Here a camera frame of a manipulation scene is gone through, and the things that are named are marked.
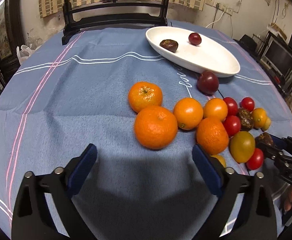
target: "blue tablecloth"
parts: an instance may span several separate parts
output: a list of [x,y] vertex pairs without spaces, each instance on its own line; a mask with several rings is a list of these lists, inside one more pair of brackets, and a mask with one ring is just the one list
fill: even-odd
[[[217,30],[177,21],[172,25],[202,33],[227,48],[241,71],[220,79],[221,93],[237,102],[252,97],[272,119],[269,133],[292,136],[289,108],[235,41]],[[8,236],[24,173],[50,173],[80,155],[89,143],[97,146],[98,160],[72,200],[98,239],[191,239],[204,223],[217,199],[191,160],[195,132],[179,131],[174,142],[160,151],[143,148],[133,133],[136,114],[127,94],[138,81],[155,83],[162,89],[163,106],[170,110],[184,97],[203,106],[212,97],[196,89],[197,73],[174,65],[150,47],[146,30],[87,30],[67,46],[62,46],[58,33],[8,83],[0,96],[0,227]],[[261,131],[251,133],[256,136]],[[223,156],[227,166],[248,174],[228,150]],[[262,170],[279,206],[288,185],[274,178],[276,168],[270,160]],[[240,201],[241,196],[224,233],[231,230]],[[66,234],[50,198],[48,203],[56,227]],[[276,214],[280,232],[278,208]]]

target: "pink stripe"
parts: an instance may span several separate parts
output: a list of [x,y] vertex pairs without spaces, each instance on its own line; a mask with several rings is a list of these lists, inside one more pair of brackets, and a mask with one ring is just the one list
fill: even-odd
[[[221,37],[223,37],[226,41],[230,41],[227,37],[225,37],[220,31],[217,31],[217,33],[221,36]],[[247,54],[246,54],[246,52],[238,45],[238,44],[236,44],[236,43],[231,43],[231,45],[232,46],[234,46],[254,67],[255,67],[255,69],[264,77],[264,78],[266,78],[267,80],[269,80],[270,81],[270,79],[269,79],[269,77],[267,76],[267,74],[264,72],[264,71],[262,71],[261,69],[260,69],[260,66],[257,64],[257,62],[255,62],[254,60],[252,60]],[[281,106],[282,106],[282,108],[283,108],[283,110],[285,111],[285,113],[286,114],[288,114],[288,112],[287,112],[287,109],[286,109],[286,107],[285,107],[285,105],[286,105],[286,103],[283,101],[283,98],[281,97],[281,95],[279,95],[279,93],[278,93],[278,91],[276,90],[276,88],[274,87],[274,85],[272,85],[271,86],[272,87],[272,89],[274,90],[274,92],[275,92],[275,94],[276,94],[276,96],[277,96],[277,98],[278,98],[278,100],[279,100],[279,102],[280,102],[280,104],[281,104]],[[289,123],[290,123],[290,126],[291,126],[291,128],[292,128],[292,121],[291,120],[289,120]]]
[[[25,115],[25,119],[24,119],[24,124],[23,124],[23,129],[22,129],[22,132],[21,132],[21,135],[20,135],[20,138],[19,138],[19,143],[18,143],[18,147],[17,147],[17,151],[16,151],[16,156],[15,156],[15,161],[14,161],[14,168],[13,168],[13,172],[12,172],[12,177],[11,177],[11,181],[10,181],[10,187],[9,187],[9,207],[11,209],[11,188],[12,188],[12,184],[13,184],[13,179],[14,179],[14,174],[15,174],[15,169],[16,169],[16,164],[17,164],[17,158],[18,158],[18,153],[19,153],[19,147],[20,147],[20,143],[22,141],[22,136],[23,136],[23,133],[24,133],[24,129],[25,129],[25,124],[26,124],[26,120],[27,120],[27,114],[29,114],[29,112],[31,111],[40,91],[42,90],[42,88],[44,87],[45,83],[47,82],[47,80],[49,79],[49,77],[51,76],[51,74],[53,73],[53,71],[56,69],[56,67],[58,66],[58,64],[62,61],[62,59],[65,57],[65,55],[67,54],[67,52],[73,47],[73,45],[75,44],[75,42],[83,35],[84,32],[82,32],[73,42],[71,42],[65,49],[64,51],[58,56],[58,58],[56,59],[56,61],[60,58],[59,62],[53,67],[53,65],[56,63],[56,61],[51,65],[51,67],[48,69],[48,71],[46,72],[46,74],[44,75],[44,77],[42,78],[40,84],[38,85],[35,93],[33,94],[30,102],[28,103],[23,115],[22,115],[22,119],[21,119],[21,123],[20,123],[20,126],[19,126],[19,129],[18,129],[18,132],[20,130],[20,127],[21,127],[21,124],[22,124],[22,121],[23,121],[23,116]],[[45,77],[47,76],[48,72],[52,69],[52,71],[50,72],[50,74],[48,75],[48,77],[46,78],[46,80],[44,81]],[[32,105],[31,107],[29,108],[29,110],[27,111],[32,99],[34,98],[34,96],[36,95],[35,99],[33,100],[32,102]]]
[[31,101],[33,100],[35,93],[38,91],[38,89],[39,89],[41,83],[43,82],[43,80],[44,80],[45,77],[47,76],[47,73],[51,70],[52,66],[53,66],[53,65],[59,60],[59,58],[61,57],[61,55],[65,52],[66,49],[68,49],[68,47],[69,47],[71,44],[72,44],[72,43],[69,43],[69,44],[67,45],[67,47],[62,51],[62,53],[57,57],[57,59],[55,60],[55,62],[49,67],[49,69],[47,70],[46,74],[43,76],[41,82],[40,82],[39,85],[37,86],[37,88],[36,88],[36,90],[35,90],[33,96],[31,97],[31,99],[30,99],[30,101],[29,101],[29,103],[28,103],[28,105],[27,105],[27,107],[26,107],[26,109],[25,109],[25,111],[24,111],[24,113],[23,113],[23,115],[22,115],[22,119],[21,119],[21,121],[20,121],[20,123],[19,123],[19,128],[18,128],[18,130],[17,130],[16,137],[15,137],[15,140],[14,140],[14,144],[13,144],[13,148],[12,148],[12,152],[11,152],[10,162],[9,162],[9,165],[8,165],[8,168],[7,168],[7,172],[6,172],[6,193],[7,193],[7,180],[8,180],[8,174],[9,174],[9,171],[10,171],[10,168],[11,168],[11,162],[12,162],[12,158],[13,158],[13,154],[14,154],[15,144],[16,144],[16,141],[17,141],[17,138],[18,138],[18,135],[19,135],[19,131],[20,131],[21,126],[22,126],[23,117],[24,117],[24,115],[25,115],[25,113],[26,113],[26,111],[27,111],[27,109],[28,109],[28,107],[29,107]]

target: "red cherry tomato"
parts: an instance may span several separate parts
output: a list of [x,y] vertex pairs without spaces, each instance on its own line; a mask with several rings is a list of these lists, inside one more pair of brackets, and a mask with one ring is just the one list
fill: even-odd
[[234,115],[227,116],[223,124],[229,137],[235,135],[241,129],[240,119]]
[[244,98],[241,101],[241,107],[247,109],[249,112],[252,112],[254,110],[254,101],[252,98]]
[[193,45],[199,45],[201,43],[201,37],[198,33],[190,33],[188,40]]
[[252,157],[247,161],[247,168],[254,171],[259,169],[263,164],[263,152],[262,150],[255,148]]
[[224,98],[224,101],[228,107],[228,115],[236,115],[238,114],[238,105],[236,101],[232,98]]

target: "picture frame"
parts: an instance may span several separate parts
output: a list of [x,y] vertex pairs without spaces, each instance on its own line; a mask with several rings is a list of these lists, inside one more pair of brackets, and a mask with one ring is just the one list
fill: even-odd
[[24,43],[20,0],[0,0],[0,70],[6,83],[20,67],[16,48]]

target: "screw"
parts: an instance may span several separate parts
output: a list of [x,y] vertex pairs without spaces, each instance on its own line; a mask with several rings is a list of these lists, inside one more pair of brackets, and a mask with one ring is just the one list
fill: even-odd
[[63,171],[64,171],[64,168],[63,168],[63,167],[57,167],[57,168],[54,170],[54,172],[55,172],[56,174],[61,174]]
[[235,173],[235,170],[234,170],[233,168],[231,168],[231,167],[227,167],[227,168],[225,169],[225,171],[226,171],[228,174],[230,174],[230,175],[232,175],[232,174]]
[[257,172],[256,175],[257,175],[257,177],[260,178],[260,179],[262,179],[262,178],[264,177],[263,173],[260,172],[260,171]]
[[25,178],[30,178],[30,177],[32,177],[32,175],[33,175],[33,173],[31,171],[28,171],[25,173],[24,176],[25,176]]

